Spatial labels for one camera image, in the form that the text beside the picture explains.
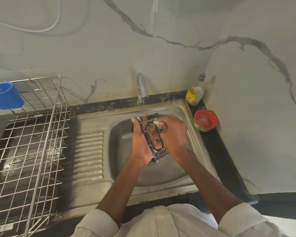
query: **white shirt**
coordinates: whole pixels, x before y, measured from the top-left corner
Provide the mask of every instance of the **white shirt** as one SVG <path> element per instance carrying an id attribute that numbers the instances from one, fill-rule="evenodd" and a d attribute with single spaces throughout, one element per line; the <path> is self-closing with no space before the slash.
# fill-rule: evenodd
<path id="1" fill-rule="evenodd" d="M 189 204 L 158 206 L 145 210 L 130 222 L 117 224 L 105 212 L 94 209 L 77 225 L 72 237 L 284 237 L 275 224 L 246 203 L 229 210 L 217 225 L 210 215 Z"/>

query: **forearm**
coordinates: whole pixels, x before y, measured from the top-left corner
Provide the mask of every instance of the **forearm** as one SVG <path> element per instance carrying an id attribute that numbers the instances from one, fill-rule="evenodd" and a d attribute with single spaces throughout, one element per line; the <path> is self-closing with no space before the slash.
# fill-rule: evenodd
<path id="1" fill-rule="evenodd" d="M 121 225 L 127 202 L 143 168 L 142 163 L 128 158 L 110 190 L 97 206 L 97 209 L 106 212 L 118 227 Z"/>
<path id="2" fill-rule="evenodd" d="M 241 201 L 205 169 L 192 151 L 188 150 L 178 155 L 180 157 L 176 158 L 177 162 L 191 177 L 219 223 L 225 213 Z"/>

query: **white floor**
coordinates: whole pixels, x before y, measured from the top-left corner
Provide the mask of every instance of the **white floor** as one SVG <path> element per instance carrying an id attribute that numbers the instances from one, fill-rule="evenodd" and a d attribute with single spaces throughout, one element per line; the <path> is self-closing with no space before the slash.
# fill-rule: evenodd
<path id="1" fill-rule="evenodd" d="M 266 216 L 266 215 L 264 217 L 269 219 L 278 227 L 280 227 L 281 230 L 283 230 L 288 236 L 296 237 L 296 220 L 284 219 L 284 218 L 272 217 L 272 216 Z"/>

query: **chrome faucet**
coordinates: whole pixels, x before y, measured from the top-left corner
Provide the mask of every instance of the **chrome faucet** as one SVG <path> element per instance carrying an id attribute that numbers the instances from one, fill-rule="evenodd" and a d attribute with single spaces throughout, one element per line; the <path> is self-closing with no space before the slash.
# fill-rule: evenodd
<path id="1" fill-rule="evenodd" d="M 147 99 L 149 96 L 144 75 L 141 72 L 137 74 L 137 88 L 139 105 L 145 105 L 145 99 Z"/>

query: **hand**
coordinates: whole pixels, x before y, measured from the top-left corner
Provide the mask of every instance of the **hand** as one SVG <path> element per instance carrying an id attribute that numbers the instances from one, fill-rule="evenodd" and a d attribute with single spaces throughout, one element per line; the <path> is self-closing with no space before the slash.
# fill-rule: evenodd
<path id="1" fill-rule="evenodd" d="M 145 167 L 152 159 L 151 150 L 147 144 L 146 138 L 141 131 L 140 124 L 137 119 L 132 118 L 132 122 L 134 123 L 134 131 L 133 131 L 133 147 L 132 153 L 130 154 L 129 158 L 133 160 L 138 160 L 139 163 L 143 164 Z"/>
<path id="2" fill-rule="evenodd" d="M 174 115 L 163 116 L 157 119 L 161 123 L 161 138 L 165 147 L 178 161 L 188 151 L 187 127 L 184 121 Z"/>

